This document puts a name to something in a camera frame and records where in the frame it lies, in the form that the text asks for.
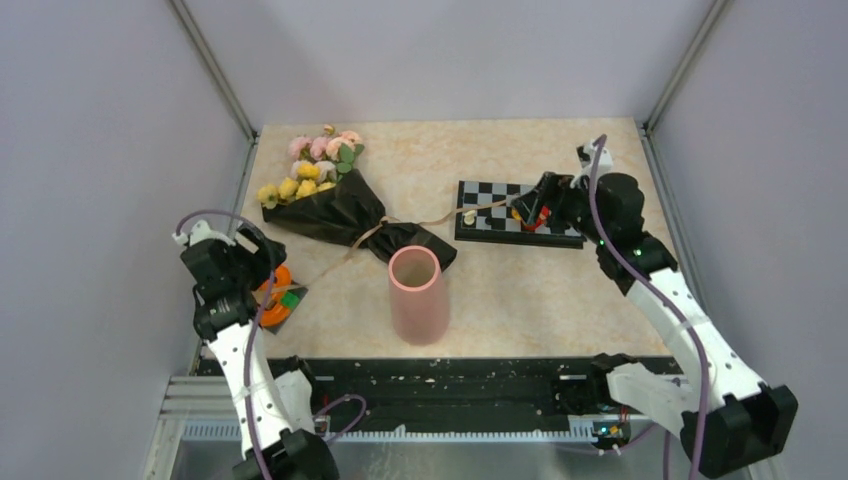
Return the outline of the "flower bouquet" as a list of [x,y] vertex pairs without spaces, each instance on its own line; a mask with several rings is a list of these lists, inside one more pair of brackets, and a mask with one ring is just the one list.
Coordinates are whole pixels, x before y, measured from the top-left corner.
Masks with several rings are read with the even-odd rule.
[[262,219],[325,243],[365,249],[388,263],[400,249],[431,250],[444,270],[458,251],[424,226],[391,218],[357,161],[366,146],[353,130],[327,125],[317,136],[299,135],[288,145],[289,174],[257,191]]

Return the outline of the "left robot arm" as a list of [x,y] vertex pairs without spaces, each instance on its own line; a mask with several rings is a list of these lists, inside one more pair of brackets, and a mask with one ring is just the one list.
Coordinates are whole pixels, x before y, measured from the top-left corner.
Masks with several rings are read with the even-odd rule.
[[205,220],[172,236],[195,281],[193,328],[218,362],[236,411],[242,460],[232,476],[337,479],[336,462],[312,417],[320,386],[297,356],[274,376],[263,344],[260,320],[266,307],[254,294],[285,261],[285,247],[251,225],[238,232],[256,248],[246,248]]

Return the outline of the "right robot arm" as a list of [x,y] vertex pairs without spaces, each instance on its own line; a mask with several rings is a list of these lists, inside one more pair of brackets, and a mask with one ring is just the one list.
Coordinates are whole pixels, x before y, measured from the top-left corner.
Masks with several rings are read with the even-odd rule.
[[673,255],[645,230],[644,203],[630,175],[590,181],[552,172],[509,203],[526,223],[544,216],[594,243],[600,269],[649,320],[685,375],[677,386],[630,355],[599,354],[588,375],[589,404],[647,416],[680,440],[709,479],[779,455],[797,415],[796,396],[768,385],[724,340]]

